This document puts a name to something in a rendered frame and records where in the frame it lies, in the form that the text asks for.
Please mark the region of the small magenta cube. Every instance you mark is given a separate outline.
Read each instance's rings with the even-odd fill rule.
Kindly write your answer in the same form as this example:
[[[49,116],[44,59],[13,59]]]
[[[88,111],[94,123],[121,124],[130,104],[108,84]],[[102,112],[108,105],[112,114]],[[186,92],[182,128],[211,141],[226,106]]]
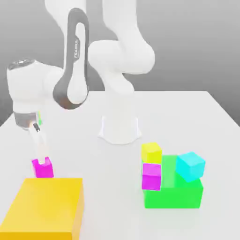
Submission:
[[[162,182],[161,164],[142,164],[142,190],[160,191]]]
[[[49,157],[45,158],[45,163],[40,164],[38,159],[31,161],[36,178],[53,178],[53,166]]]

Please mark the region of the large orange box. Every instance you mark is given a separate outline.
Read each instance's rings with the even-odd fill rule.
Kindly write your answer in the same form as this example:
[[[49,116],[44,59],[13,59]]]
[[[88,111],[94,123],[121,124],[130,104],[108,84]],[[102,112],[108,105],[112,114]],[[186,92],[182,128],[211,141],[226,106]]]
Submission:
[[[79,240],[83,210],[81,178],[25,179],[0,225],[0,240]]]

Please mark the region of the large green box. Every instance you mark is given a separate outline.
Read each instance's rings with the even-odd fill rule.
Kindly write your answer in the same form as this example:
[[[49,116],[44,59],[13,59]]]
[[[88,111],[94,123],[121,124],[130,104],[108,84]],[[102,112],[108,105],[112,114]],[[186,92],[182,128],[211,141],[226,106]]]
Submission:
[[[159,191],[143,190],[147,209],[197,209],[201,205],[203,185],[200,179],[186,182],[176,173],[177,155],[163,155],[162,182]]]

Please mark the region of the small cyan cube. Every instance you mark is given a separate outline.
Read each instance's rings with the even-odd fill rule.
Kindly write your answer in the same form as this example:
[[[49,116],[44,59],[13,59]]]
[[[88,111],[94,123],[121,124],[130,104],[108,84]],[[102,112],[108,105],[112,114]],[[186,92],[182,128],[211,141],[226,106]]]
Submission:
[[[188,152],[177,156],[176,173],[186,182],[195,181],[203,176],[206,161],[195,152]]]

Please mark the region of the small yellow cube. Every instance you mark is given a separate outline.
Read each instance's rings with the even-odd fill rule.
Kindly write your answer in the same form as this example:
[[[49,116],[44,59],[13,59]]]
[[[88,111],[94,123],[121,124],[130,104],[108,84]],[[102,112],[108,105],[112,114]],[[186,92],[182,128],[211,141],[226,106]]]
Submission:
[[[142,144],[141,159],[144,163],[162,164],[162,149],[156,142]]]

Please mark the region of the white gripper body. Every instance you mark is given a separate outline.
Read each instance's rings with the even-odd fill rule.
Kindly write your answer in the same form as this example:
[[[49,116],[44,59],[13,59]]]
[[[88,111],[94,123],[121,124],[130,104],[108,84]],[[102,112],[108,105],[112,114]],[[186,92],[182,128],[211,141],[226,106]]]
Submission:
[[[46,157],[49,157],[45,132],[43,129],[37,131],[34,127],[30,127],[29,133],[33,140],[34,148],[36,151],[36,158],[38,160],[45,160]]]

